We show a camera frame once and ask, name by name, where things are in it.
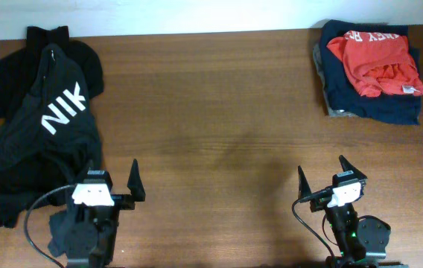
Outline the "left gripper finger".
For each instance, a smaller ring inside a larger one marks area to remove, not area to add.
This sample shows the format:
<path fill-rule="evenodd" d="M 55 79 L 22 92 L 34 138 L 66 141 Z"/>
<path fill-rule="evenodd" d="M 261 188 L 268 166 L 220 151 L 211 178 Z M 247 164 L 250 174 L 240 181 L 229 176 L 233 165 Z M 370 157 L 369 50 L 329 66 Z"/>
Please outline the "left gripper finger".
<path fill-rule="evenodd" d="M 78 174 L 73 179 L 73 183 L 82 183 L 84 179 L 87 177 L 87 173 L 93 169 L 93 161 L 90 159 L 78 172 Z"/>
<path fill-rule="evenodd" d="M 137 159 L 133 160 L 127 187 L 135 202 L 144 202 L 146 198 L 145 189 L 139 173 L 139 163 Z"/>

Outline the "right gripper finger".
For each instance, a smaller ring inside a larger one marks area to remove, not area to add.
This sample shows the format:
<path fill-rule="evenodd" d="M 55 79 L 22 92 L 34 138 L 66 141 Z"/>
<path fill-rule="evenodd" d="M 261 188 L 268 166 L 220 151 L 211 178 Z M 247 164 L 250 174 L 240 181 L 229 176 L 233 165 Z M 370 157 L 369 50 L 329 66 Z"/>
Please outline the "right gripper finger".
<path fill-rule="evenodd" d="M 300 165 L 298 166 L 297 170 L 299 175 L 298 200 L 309 200 L 310 196 L 312 195 L 311 188 L 308 184 L 305 173 Z"/>
<path fill-rule="evenodd" d="M 339 156 L 339 161 L 343 172 L 351 171 L 358 179 L 367 179 L 367 176 L 352 165 L 344 155 Z"/>

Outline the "red soccer t-shirt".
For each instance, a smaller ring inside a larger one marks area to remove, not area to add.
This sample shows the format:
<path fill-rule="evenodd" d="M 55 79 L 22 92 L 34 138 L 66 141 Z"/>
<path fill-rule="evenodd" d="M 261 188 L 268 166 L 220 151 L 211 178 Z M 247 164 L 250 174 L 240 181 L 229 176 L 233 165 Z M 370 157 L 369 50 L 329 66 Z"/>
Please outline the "red soccer t-shirt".
<path fill-rule="evenodd" d="M 423 95 L 423 82 L 406 36 L 348 31 L 329 41 L 327 49 L 341 61 L 348 80 L 362 97 Z"/>

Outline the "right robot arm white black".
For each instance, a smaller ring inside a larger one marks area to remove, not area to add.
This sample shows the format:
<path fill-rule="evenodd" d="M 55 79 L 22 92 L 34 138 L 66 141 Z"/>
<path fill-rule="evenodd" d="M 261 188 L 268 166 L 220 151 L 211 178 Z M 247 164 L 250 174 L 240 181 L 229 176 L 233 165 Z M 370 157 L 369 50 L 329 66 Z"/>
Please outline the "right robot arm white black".
<path fill-rule="evenodd" d="M 352 165 L 344 156 L 339 156 L 342 172 L 332 177 L 332 184 L 322 190 L 313 192 L 301 167 L 298 167 L 299 193 L 293 202 L 293 216 L 313 234 L 329 251 L 330 255 L 323 261 L 309 264 L 309 267 L 325 268 L 402 268 L 399 262 L 385 262 L 386 247 L 391 235 L 391 226 L 383 220 L 372 216 L 360 216 L 353 203 L 363 197 L 367 176 Z M 319 235 L 297 213 L 296 205 L 308 203 L 311 212 L 324 211 L 321 227 L 326 223 L 331 227 L 340 255 L 334 254 L 329 246 L 328 235 Z"/>

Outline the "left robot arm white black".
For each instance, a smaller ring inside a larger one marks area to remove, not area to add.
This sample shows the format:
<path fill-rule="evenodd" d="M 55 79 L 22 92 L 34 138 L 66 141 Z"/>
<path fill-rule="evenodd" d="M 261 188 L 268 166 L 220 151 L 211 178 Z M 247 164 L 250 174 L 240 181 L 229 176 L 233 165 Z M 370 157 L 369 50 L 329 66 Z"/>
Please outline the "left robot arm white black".
<path fill-rule="evenodd" d="M 105 170 L 89 170 L 76 184 L 62 229 L 68 267 L 105 267 L 112 262 L 120 212 L 132 211 L 146 197 L 135 159 L 127 188 L 128 194 L 113 194 L 112 179 Z"/>

